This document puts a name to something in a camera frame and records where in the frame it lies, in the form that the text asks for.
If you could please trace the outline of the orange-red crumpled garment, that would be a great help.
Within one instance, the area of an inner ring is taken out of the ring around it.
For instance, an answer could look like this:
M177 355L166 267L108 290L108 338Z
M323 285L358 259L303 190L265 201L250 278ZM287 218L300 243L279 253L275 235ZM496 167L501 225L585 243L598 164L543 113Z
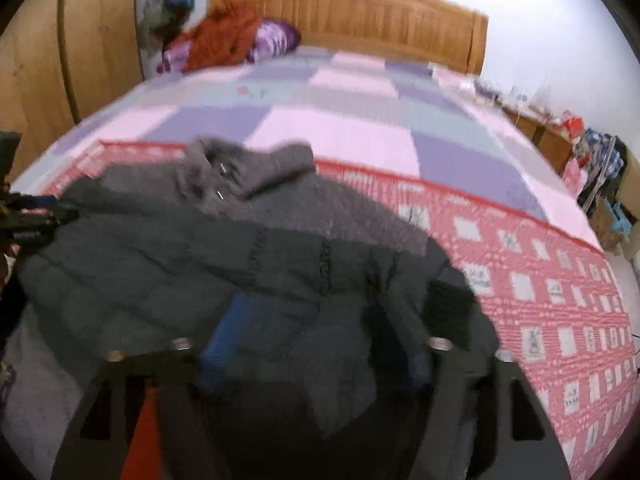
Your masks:
M221 0L212 12L181 35L190 44L183 71L243 64L261 24L262 14L253 3Z

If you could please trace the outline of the wooden headboard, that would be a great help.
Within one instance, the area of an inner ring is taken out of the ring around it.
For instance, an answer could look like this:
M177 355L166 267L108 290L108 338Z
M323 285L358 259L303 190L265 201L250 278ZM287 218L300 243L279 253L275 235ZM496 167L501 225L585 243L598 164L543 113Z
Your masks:
M221 1L208 0L207 9ZM291 23L305 46L433 62L471 75L484 65L488 17L447 0L232 1Z

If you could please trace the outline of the wooden wardrobe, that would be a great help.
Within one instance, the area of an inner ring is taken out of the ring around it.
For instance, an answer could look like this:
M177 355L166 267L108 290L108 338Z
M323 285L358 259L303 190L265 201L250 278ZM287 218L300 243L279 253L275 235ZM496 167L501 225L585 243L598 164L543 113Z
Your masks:
M12 176L142 79L136 0L25 0L1 35L1 127L22 136Z

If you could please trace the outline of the grey and black jacket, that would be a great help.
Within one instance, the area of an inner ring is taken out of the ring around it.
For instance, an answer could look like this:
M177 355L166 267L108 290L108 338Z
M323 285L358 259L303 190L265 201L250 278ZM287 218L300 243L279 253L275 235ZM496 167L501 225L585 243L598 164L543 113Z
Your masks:
M111 351L189 338L202 386L282 405L331 437L379 398L434 377L427 341L490 359L498 337L464 275L425 232L347 185L311 150L198 144L182 159L76 180L73 214L15 277L11 429L58 443Z

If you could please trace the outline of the red white patterned blanket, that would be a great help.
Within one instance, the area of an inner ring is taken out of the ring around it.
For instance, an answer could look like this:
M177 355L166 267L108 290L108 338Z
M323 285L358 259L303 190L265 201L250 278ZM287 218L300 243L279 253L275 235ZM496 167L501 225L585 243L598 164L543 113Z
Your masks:
M61 200L76 180L113 166L182 159L191 145L100 143L47 186ZM317 174L349 186L425 232L465 277L550 420L570 478L591 479L620 442L638 402L628 318L608 263L596 248L547 223L423 180L320 165ZM337 434L294 425L282 405L258 412L239 388L206 396L206 417L227 461L227 479L397 479L398 445L416 416L416 392L379 398Z

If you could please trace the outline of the hanging clothes pile on wall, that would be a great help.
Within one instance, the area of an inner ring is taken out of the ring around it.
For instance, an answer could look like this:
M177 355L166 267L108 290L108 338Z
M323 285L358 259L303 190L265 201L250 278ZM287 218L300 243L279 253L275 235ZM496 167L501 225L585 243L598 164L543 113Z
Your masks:
M139 47L154 53L164 50L182 31L195 0L145 0L138 24Z

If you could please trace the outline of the wooden bedside desk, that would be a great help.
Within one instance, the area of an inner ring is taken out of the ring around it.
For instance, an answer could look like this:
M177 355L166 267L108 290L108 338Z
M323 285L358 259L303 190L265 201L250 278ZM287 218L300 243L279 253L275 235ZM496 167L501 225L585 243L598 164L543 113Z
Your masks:
M574 156L574 144L556 118L541 108L513 96L499 96L498 104L513 125L526 136L560 176Z

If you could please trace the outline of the purple white pillow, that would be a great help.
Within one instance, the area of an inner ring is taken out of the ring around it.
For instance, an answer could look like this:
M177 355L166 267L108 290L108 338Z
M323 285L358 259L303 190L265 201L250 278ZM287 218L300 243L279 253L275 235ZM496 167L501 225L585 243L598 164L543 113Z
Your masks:
M244 64L255 64L278 58L294 51L302 41L302 33L291 23L276 18L265 18L257 29L254 44L243 60ZM184 71L192 47L192 40L180 40L162 54L156 66L158 74Z

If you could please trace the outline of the purple pink checkered bedsheet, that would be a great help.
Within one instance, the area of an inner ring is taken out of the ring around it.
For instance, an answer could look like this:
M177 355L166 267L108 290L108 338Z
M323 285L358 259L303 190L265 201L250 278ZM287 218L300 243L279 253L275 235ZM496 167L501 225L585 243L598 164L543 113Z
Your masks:
M83 120L14 185L41 191L100 141L187 144L216 136L254 150L304 141L320 158L437 182L594 243L551 165L501 110L462 96L462 82L442 67L318 48L162 75Z

